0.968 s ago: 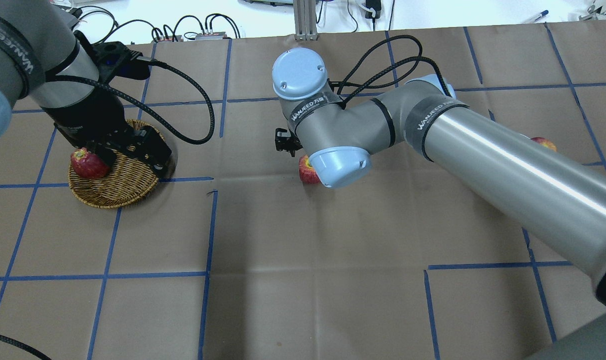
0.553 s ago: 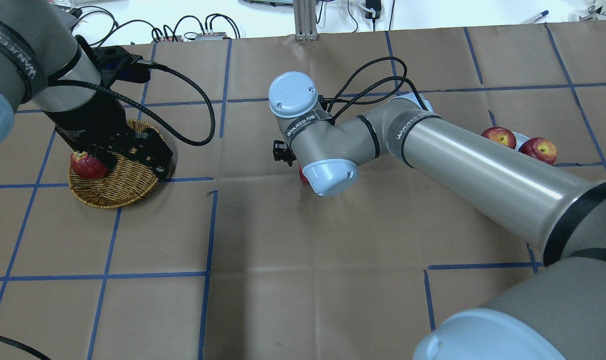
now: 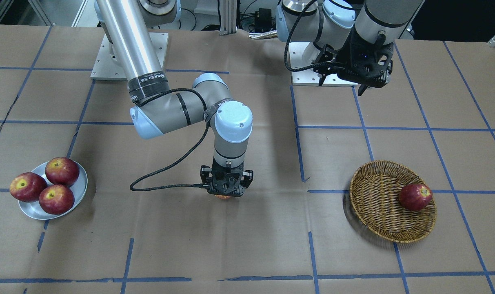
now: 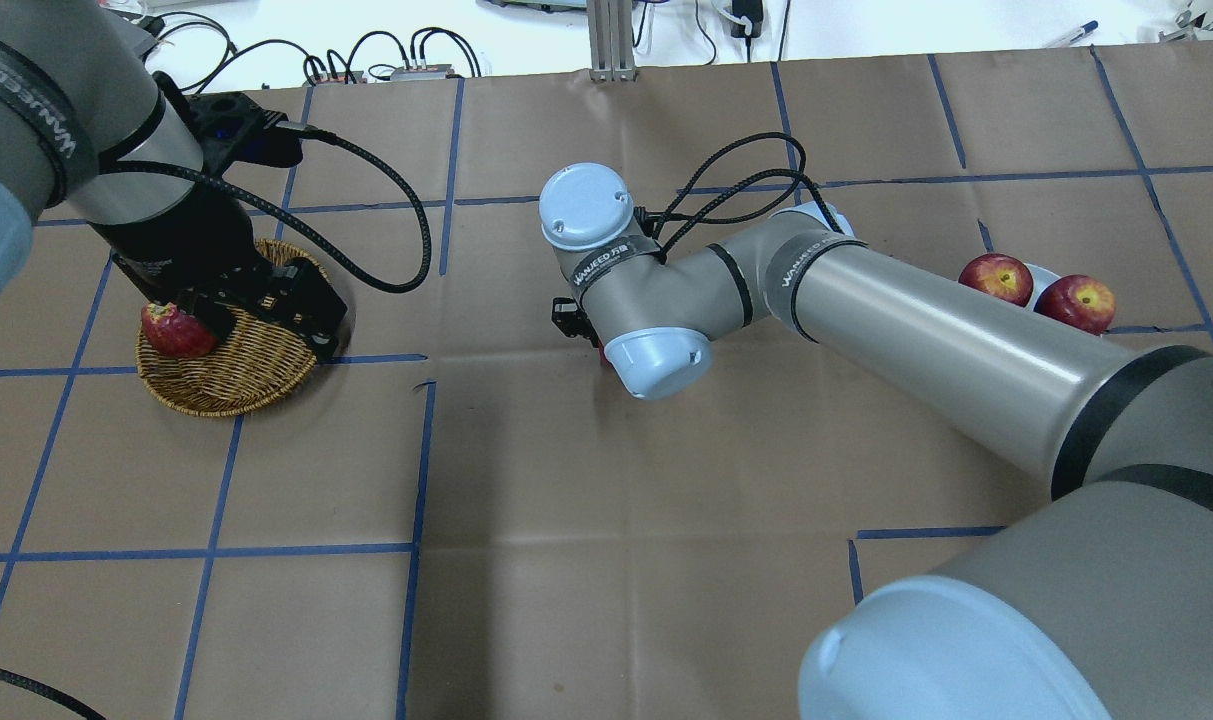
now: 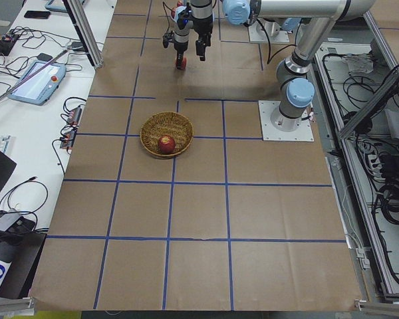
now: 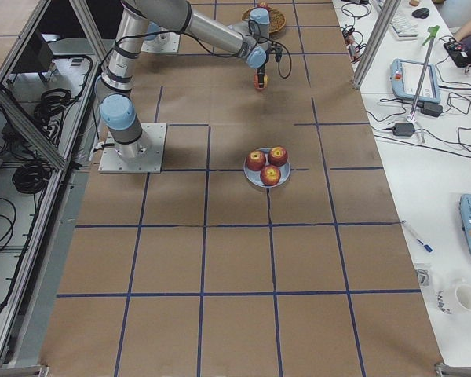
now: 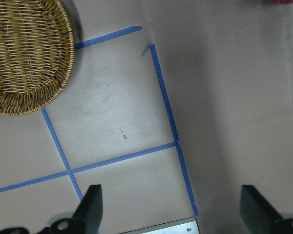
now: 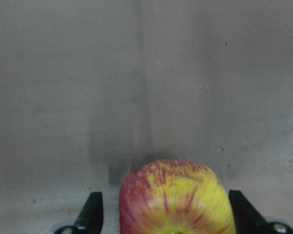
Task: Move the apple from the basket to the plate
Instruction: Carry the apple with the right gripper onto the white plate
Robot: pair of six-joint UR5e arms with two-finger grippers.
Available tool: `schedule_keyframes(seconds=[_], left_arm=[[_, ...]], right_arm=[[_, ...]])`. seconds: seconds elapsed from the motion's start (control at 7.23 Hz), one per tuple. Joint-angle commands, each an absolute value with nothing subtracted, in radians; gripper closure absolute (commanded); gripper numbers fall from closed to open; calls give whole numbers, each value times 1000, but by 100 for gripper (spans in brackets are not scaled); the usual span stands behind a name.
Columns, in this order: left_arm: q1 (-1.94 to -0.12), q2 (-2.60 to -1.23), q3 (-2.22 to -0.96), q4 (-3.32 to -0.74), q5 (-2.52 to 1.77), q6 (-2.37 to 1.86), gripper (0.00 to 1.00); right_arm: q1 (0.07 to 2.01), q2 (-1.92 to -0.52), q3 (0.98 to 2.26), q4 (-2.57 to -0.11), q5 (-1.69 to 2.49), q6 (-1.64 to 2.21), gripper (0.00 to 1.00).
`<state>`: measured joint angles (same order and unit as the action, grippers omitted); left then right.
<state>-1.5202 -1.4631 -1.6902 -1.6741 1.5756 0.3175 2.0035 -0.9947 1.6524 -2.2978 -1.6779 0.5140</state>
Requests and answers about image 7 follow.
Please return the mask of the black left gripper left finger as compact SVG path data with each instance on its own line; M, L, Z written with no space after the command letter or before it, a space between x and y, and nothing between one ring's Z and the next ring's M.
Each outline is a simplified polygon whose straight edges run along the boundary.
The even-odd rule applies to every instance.
M70 218L61 218L44 227L40 234L96 234L103 218L101 185L91 185Z

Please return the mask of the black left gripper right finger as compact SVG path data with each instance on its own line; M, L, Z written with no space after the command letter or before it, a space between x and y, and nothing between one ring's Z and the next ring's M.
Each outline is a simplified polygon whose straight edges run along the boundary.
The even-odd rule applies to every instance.
M253 185L242 185L240 215L251 234L293 234L293 218L284 218Z

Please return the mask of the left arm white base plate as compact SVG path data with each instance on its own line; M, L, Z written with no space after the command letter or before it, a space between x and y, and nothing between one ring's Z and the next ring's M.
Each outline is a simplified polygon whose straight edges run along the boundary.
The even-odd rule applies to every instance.
M186 218L164 224L159 224L143 229L138 229L125 234L199 234L196 219Z

